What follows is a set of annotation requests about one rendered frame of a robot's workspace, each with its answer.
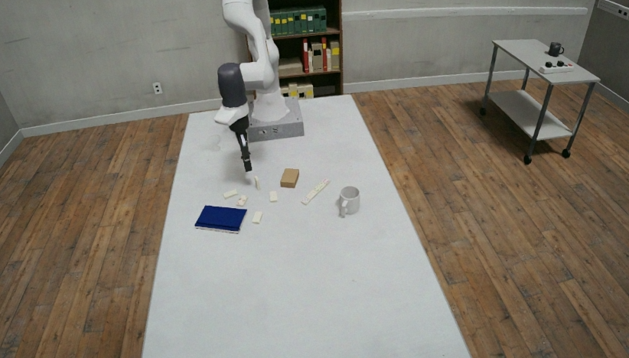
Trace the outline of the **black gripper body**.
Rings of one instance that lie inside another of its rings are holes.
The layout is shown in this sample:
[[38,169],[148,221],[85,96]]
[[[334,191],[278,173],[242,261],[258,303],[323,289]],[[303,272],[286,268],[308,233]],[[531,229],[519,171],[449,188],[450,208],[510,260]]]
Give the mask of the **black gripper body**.
[[249,128],[249,117],[248,114],[244,117],[242,117],[241,119],[238,119],[236,122],[234,122],[232,125],[229,126],[229,129],[232,132],[237,132],[239,133],[239,140],[240,142],[242,142],[241,139],[241,135],[243,135],[244,139],[246,140],[246,136],[245,136],[245,130]]

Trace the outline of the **brown rectangular box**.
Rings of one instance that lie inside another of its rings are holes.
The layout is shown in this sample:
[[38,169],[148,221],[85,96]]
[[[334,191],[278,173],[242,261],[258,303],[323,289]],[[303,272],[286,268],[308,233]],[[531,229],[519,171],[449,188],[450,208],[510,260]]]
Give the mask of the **brown rectangular box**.
[[281,187],[295,188],[299,175],[299,169],[286,168],[280,180]]

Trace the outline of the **grey mug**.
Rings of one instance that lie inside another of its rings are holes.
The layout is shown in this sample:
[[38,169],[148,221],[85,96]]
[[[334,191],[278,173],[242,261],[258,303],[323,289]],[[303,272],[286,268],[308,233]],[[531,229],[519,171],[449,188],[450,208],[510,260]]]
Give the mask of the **grey mug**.
[[[341,215],[345,216],[346,214],[355,214],[359,211],[360,209],[360,196],[359,195],[360,195],[360,190],[355,186],[348,185],[341,188],[340,190]],[[345,210],[345,206],[346,206],[346,210]]]

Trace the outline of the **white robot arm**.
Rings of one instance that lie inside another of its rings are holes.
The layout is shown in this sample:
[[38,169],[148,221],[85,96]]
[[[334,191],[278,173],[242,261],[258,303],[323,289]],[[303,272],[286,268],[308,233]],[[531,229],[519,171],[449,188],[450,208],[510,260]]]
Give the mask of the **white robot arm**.
[[247,34],[254,63],[225,63],[219,67],[217,75],[222,106],[214,121],[232,125],[246,116],[249,112],[246,90],[256,91],[253,119],[278,121],[290,110],[285,105],[279,86],[279,50],[271,35],[268,0],[223,0],[222,6],[227,26]]

